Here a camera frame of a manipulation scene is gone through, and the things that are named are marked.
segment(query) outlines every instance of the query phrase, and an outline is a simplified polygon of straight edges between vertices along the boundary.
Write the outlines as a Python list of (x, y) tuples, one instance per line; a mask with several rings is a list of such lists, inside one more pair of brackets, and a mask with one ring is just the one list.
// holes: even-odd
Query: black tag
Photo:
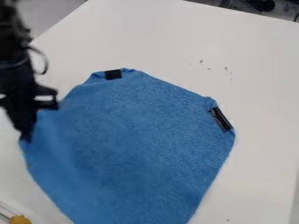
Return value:
[(228, 120), (222, 114), (221, 110), (218, 107), (211, 109), (210, 113), (224, 132), (231, 130), (233, 128), (232, 124), (228, 122)]
[(105, 78), (108, 81), (120, 79), (121, 77), (122, 77), (122, 71), (120, 69), (105, 72)]

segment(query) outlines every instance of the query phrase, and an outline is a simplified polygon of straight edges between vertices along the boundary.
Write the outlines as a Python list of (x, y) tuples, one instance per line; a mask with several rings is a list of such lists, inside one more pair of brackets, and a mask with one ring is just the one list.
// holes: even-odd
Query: towel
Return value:
[(93, 73), (38, 112), (28, 170), (75, 224), (185, 224), (233, 147), (216, 102), (146, 73)]

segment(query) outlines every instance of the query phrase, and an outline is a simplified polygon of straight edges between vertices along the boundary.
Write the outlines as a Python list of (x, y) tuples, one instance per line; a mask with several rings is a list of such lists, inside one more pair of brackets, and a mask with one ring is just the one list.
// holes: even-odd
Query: robotic arm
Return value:
[[(30, 30), (17, 13), (16, 0), (0, 0), (0, 106), (21, 132), (21, 138), (30, 141), (39, 109), (58, 109), (57, 91), (40, 86), (34, 78), (29, 51), (41, 54), (29, 46)], [(39, 101), (38, 96), (50, 96), (50, 101)]]

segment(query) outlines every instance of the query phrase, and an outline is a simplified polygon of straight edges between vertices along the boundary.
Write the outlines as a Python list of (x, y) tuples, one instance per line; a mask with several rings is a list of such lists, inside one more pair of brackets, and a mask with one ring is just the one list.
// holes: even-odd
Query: white table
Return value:
[[(130, 67), (215, 98), (237, 138), (191, 224), (288, 223), (299, 166), (299, 24), (180, 0), (90, 0), (34, 44), (60, 97), (91, 72)], [(6, 165), (23, 161), (16, 133), (0, 121)], [(12, 174), (26, 184), (20, 195)], [(2, 176), (10, 183), (0, 193), (40, 217), (56, 213), (24, 164)], [(55, 223), (65, 223), (61, 214)]]

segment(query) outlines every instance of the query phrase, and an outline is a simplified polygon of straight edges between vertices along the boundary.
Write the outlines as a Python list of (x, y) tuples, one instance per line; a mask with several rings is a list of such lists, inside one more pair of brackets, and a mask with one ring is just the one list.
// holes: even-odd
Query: yellow object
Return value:
[(32, 224), (32, 223), (23, 215), (16, 215), (10, 219), (10, 224)]

